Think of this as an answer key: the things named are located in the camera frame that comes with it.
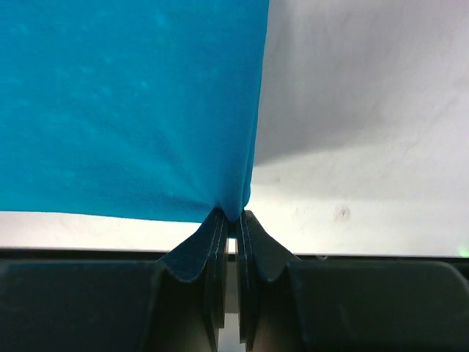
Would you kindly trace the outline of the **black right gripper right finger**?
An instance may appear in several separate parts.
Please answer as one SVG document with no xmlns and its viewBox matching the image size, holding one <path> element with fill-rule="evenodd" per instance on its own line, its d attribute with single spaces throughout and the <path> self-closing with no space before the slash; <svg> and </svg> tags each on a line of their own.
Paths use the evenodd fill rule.
<svg viewBox="0 0 469 352">
<path fill-rule="evenodd" d="M 249 210 L 235 222 L 240 341 L 247 348 L 294 348 L 298 324 L 288 263 L 299 258 Z"/>
</svg>

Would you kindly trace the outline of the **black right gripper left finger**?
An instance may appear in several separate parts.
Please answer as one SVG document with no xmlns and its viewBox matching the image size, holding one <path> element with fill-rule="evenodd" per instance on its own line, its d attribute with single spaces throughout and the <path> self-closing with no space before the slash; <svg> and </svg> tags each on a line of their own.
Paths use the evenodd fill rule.
<svg viewBox="0 0 469 352">
<path fill-rule="evenodd" d="M 197 231 L 157 261 L 155 343 L 217 345 L 224 327 L 229 222 L 212 210 Z"/>
</svg>

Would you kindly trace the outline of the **teal blue t shirt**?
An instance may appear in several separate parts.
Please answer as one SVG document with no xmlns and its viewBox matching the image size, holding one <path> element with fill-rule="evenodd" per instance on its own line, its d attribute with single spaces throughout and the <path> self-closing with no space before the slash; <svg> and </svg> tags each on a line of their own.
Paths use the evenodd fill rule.
<svg viewBox="0 0 469 352">
<path fill-rule="evenodd" d="M 1 209 L 203 221 L 250 197 L 267 1 L 3 1 Z"/>
</svg>

